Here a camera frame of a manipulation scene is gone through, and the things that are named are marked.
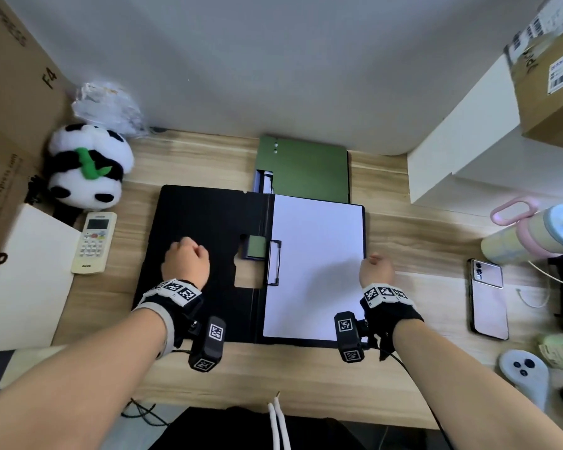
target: desk surface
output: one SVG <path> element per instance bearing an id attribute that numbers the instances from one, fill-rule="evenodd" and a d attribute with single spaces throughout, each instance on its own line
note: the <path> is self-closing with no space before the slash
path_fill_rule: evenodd
<path id="1" fill-rule="evenodd" d="M 113 208 L 118 220 L 106 271 L 76 275 L 54 345 L 72 343 L 129 313 L 160 186 L 252 188 L 258 139 L 167 131 L 131 145 L 135 168 Z M 493 368 L 504 350 L 531 349 L 538 333 L 558 330 L 552 317 L 557 300 L 533 309 L 516 292 L 519 288 L 527 300 L 539 302 L 547 293 L 546 280 L 531 267 L 509 266 L 504 279 L 511 339 L 492 341 L 469 332 L 465 262 L 481 255 L 480 238 L 495 228 L 487 218 L 411 205 L 404 155 L 351 152 L 351 185 L 353 203 L 367 211 L 368 252 L 393 258 L 398 286 L 417 302 L 431 328 Z M 52 351 L 15 354 L 3 383 Z M 335 349 L 226 343 L 222 362 L 209 374 L 190 370 L 185 354 L 158 361 L 137 396 L 264 412 L 281 391 L 286 414 L 435 428 L 406 372 L 392 359 L 377 362 L 375 355 L 348 365 Z M 563 371 L 553 374 L 554 385 L 563 385 Z M 563 427 L 563 406 L 552 403 L 549 415 Z"/>

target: smartphone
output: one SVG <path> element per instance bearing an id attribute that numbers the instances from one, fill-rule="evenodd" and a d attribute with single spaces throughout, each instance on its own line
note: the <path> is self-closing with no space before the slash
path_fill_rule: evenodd
<path id="1" fill-rule="evenodd" d="M 503 269 L 477 259 L 467 261 L 471 330 L 498 340 L 509 339 Z"/>

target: air conditioner remote control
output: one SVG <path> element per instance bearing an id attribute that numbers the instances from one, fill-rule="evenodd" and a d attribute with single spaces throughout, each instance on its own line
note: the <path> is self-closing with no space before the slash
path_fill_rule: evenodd
<path id="1" fill-rule="evenodd" d="M 73 259 L 73 273 L 101 273 L 106 267 L 117 215 L 112 212 L 88 213 Z"/>

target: hand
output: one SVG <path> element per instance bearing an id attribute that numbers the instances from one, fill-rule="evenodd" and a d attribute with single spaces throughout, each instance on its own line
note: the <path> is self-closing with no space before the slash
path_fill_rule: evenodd
<path id="1" fill-rule="evenodd" d="M 361 261 L 361 269 L 358 273 L 361 287 L 366 287 L 371 283 L 394 284 L 394 266 L 389 257 L 384 257 L 378 253 L 369 255 L 367 259 Z"/>
<path id="2" fill-rule="evenodd" d="M 164 281 L 185 279 L 200 290 L 206 284 L 209 271 L 208 251 L 190 237 L 171 243 L 165 254 L 165 262 L 161 265 Z"/>

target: stuffed panda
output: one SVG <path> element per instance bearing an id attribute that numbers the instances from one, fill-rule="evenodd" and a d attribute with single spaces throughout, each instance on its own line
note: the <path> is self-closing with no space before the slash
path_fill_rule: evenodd
<path id="1" fill-rule="evenodd" d="M 86 123 L 68 125 L 48 144 L 48 191 L 68 206 L 104 210 L 119 202 L 121 180 L 133 163 L 129 144 L 116 132 Z"/>

